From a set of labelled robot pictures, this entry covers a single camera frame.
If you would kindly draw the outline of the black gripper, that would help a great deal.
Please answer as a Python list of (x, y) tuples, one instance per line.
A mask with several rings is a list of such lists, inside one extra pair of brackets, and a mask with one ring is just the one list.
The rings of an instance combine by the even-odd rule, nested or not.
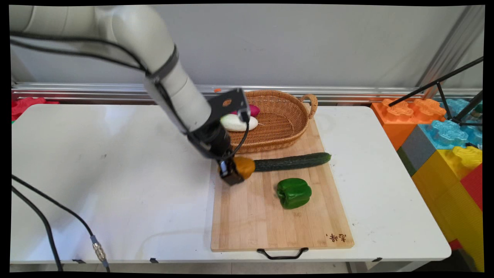
[(219, 161), (219, 176), (228, 185), (245, 181), (238, 172), (229, 132), (221, 123), (203, 125), (188, 134), (188, 140), (206, 158)]

